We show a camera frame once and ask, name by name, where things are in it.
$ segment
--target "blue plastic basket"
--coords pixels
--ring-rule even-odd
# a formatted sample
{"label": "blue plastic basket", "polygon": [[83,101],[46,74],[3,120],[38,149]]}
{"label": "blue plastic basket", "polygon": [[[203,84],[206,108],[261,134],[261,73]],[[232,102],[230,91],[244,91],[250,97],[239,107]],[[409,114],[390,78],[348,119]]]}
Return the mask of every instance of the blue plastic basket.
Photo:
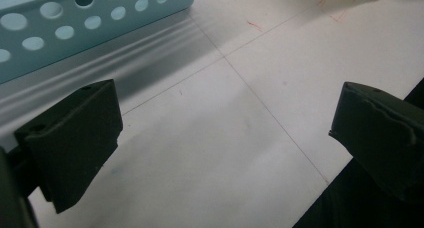
{"label": "blue plastic basket", "polygon": [[0,0],[0,83],[188,8],[194,0]]}

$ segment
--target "light blue basket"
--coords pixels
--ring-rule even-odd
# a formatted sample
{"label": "light blue basket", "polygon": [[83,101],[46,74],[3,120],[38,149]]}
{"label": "light blue basket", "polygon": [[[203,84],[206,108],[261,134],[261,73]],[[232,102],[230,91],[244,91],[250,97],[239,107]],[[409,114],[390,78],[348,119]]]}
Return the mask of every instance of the light blue basket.
{"label": "light blue basket", "polygon": [[188,8],[194,0],[0,0],[0,83]]}

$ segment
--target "basket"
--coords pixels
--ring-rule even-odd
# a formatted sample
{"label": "basket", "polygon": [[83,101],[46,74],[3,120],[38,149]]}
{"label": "basket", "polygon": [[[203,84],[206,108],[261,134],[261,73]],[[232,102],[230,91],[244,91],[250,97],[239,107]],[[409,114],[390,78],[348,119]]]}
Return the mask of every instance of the basket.
{"label": "basket", "polygon": [[194,0],[0,0],[0,83],[188,8]]}

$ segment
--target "white tabletop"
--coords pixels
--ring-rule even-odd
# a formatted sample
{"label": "white tabletop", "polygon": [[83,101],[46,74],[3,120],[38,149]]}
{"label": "white tabletop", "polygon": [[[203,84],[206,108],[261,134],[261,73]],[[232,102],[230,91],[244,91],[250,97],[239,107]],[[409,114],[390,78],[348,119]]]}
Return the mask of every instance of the white tabletop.
{"label": "white tabletop", "polygon": [[292,227],[351,156],[328,136],[343,82],[404,98],[424,76],[423,0],[195,0],[0,85],[0,145],[115,79],[119,147],[47,227]]}

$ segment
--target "perforated basket side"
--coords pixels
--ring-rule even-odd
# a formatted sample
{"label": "perforated basket side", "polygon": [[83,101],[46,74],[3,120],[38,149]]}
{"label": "perforated basket side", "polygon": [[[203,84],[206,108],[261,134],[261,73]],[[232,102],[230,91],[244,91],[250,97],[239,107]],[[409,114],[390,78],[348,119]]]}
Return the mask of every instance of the perforated basket side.
{"label": "perforated basket side", "polygon": [[188,8],[194,0],[32,0],[0,10],[0,83]]}

